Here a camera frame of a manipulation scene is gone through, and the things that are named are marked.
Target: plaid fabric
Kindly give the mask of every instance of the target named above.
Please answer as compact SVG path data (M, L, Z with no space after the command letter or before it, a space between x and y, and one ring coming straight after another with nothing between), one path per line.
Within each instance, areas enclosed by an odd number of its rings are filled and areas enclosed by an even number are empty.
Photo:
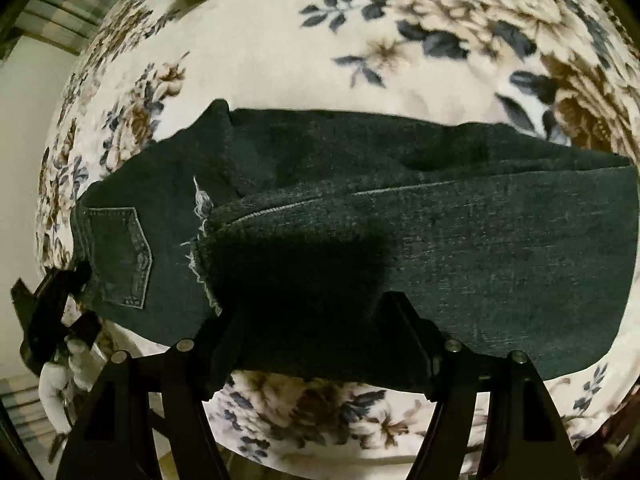
M30 0L15 26L78 53L93 39L117 1Z

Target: silver bolt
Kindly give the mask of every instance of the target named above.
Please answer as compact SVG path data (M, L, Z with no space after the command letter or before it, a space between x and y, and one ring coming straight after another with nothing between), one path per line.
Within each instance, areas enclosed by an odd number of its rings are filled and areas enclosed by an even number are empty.
M116 363L117 365L123 363L127 360L127 353L123 350L118 350L114 355L111 356L111 362Z
M175 347L178 349L178 352L190 352L194 346L195 343L193 339L181 339Z
M529 360L529 357L520 350L516 350L515 352L511 352L511 359L516 361L518 364L524 364Z
M462 344L460 341L456 341L455 339L447 339L444 342L444 348L447 352L460 352L462 350Z

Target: floral bedsheet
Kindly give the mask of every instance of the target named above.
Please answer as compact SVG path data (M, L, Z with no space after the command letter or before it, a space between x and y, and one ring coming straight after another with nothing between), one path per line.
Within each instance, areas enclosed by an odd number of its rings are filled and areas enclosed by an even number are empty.
M79 57L52 121L38 259L68 266L78 197L215 98L232 108L509 123L638 163L639 74L637 51L596 0L207 0L189 10L122 0ZM576 445L640 374L637 281L611 350L547 382ZM112 332L134 354L164 350ZM434 406L367 384L237 371L205 408L217 441L256 462L315 479L400 479ZM487 409L480 395L465 473L477 466Z

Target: dark denim fabric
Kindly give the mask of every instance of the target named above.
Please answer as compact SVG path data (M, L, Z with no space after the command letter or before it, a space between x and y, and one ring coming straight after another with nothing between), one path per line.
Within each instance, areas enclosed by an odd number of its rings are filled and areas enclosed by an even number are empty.
M638 194L628 160L505 125L216 101L93 184L72 229L92 308L145 337L193 335L206 285L252 306L243 367L411 389L385 290L475 351L528 352L543 378L596 362L626 305Z

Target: jeans pocket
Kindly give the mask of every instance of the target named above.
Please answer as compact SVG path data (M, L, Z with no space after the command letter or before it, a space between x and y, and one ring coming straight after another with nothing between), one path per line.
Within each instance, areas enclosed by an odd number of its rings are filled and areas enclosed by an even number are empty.
M84 225L89 259L111 303L143 308L151 272L151 248L133 207L87 208Z

